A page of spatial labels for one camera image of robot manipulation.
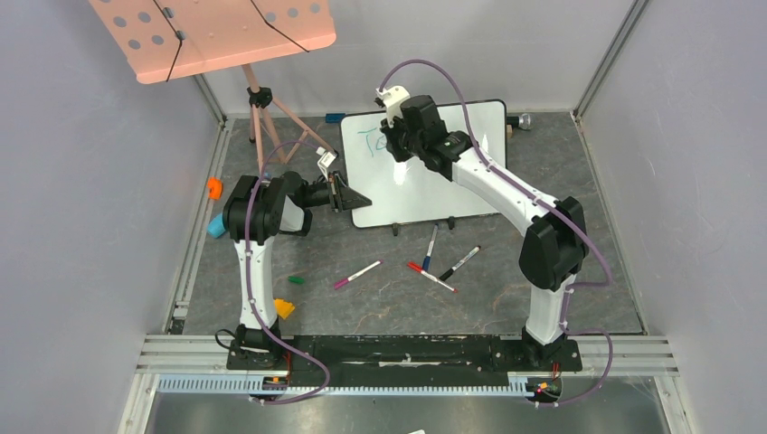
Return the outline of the white whiteboard black frame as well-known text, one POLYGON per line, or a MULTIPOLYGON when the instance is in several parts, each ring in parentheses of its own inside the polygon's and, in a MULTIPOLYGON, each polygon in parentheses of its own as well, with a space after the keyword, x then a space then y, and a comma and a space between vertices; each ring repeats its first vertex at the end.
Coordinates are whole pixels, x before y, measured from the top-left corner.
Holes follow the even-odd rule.
MULTIPOLYGON (((439 106, 448 131, 467 132, 459 103, 439 106)), ((499 164, 507 155, 507 108, 501 99, 471 101, 468 113, 483 150, 499 164)), ((429 171, 418 157, 397 163, 380 131, 382 111, 348 115, 340 122, 349 186, 372 201, 352 211, 358 229, 442 221, 496 213, 469 190, 429 171)))

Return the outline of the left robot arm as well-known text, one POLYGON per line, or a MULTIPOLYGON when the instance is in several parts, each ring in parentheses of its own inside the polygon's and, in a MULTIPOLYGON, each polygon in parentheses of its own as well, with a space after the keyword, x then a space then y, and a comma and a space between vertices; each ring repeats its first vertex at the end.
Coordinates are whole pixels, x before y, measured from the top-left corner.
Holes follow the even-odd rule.
POLYGON ((233 241, 241 276, 241 315, 226 345, 227 368, 269 369, 284 361, 279 314, 273 296, 272 253, 279 235, 308 235, 312 209, 352 211, 373 201, 347 185, 335 171, 309 182, 288 171, 271 179, 243 175, 223 208, 223 228, 233 241))

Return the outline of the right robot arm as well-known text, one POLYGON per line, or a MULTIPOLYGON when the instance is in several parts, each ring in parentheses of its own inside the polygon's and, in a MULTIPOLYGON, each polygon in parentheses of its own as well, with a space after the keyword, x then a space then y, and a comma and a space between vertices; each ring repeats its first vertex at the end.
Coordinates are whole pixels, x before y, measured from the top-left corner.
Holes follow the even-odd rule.
POLYGON ((477 195, 523 235, 518 264, 531 285, 531 307, 521 359, 535 369, 563 359, 565 290, 589 253, 582 205, 534 190, 492 160, 470 134, 448 131, 430 96, 391 88, 378 91, 375 102, 385 111, 381 130, 396 162, 418 158, 429 171, 477 195))

